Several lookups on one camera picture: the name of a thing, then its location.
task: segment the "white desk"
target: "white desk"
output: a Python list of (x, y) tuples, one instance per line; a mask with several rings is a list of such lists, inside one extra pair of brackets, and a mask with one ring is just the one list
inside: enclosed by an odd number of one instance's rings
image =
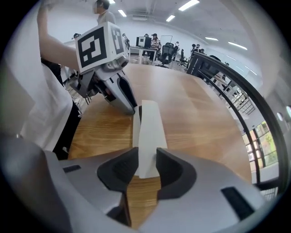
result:
[(153, 59), (153, 60), (155, 60), (157, 50), (155, 50), (155, 49), (146, 49), (146, 48), (141, 48), (141, 47), (136, 47), (136, 46), (130, 46), (129, 47), (129, 56), (128, 56), (129, 61), (130, 61), (130, 52), (131, 52), (131, 49), (138, 49), (140, 51), (140, 53), (139, 53), (139, 56), (140, 56), (140, 64), (142, 64), (142, 53), (143, 53), (143, 51), (155, 52), (154, 59)]

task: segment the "black hair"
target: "black hair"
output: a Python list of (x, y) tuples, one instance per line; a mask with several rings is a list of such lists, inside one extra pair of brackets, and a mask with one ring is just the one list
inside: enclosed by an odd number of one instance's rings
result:
[(109, 9), (109, 6), (110, 6), (110, 2), (109, 0), (97, 0), (96, 1), (99, 5), (101, 5), (103, 3), (103, 8), (105, 10), (108, 10)]

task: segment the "striped shirt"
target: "striped shirt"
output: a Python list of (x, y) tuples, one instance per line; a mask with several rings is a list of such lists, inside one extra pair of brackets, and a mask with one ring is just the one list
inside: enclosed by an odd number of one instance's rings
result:
[(152, 39), (152, 41), (151, 41), (151, 48), (152, 49), (158, 49), (159, 44), (160, 44), (160, 40), (158, 38), (156, 38), (155, 40)]

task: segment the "whiteboard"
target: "whiteboard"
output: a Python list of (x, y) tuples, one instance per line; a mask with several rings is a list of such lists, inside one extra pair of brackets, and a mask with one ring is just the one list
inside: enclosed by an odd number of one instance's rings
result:
[(161, 36), (161, 45), (164, 46), (166, 43), (171, 43), (172, 42), (172, 35), (162, 35)]

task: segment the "floor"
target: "floor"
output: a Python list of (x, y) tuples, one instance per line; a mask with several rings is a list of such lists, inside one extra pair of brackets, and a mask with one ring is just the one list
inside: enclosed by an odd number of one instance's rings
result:
[[(139, 55), (138, 54), (131, 54), (130, 56), (130, 63), (133, 63), (133, 64), (139, 64)], [(149, 60), (149, 57), (147, 56), (144, 56), (142, 57), (142, 64), (143, 65), (151, 65), (151, 61)], [(161, 62), (156, 60), (154, 62), (154, 65), (160, 65)], [(181, 71), (183, 73), (186, 73), (187, 69), (185, 69), (185, 67), (181, 67), (178, 65), (179, 62), (178, 61), (172, 61), (170, 64), (168, 65), (165, 65), (166, 67), (169, 67), (169, 69), (172, 69), (172, 70), (176, 70), (176, 71)], [(82, 114), (84, 114), (86, 108), (87, 108), (87, 102), (86, 100), (80, 96), (71, 86), (70, 84), (74, 81), (75, 79), (72, 78), (70, 79), (68, 82), (66, 82), (64, 85), (65, 85), (65, 88), (66, 90), (69, 92), (69, 94), (71, 95), (73, 101), (76, 103), (76, 105), (79, 107), (80, 111)]]

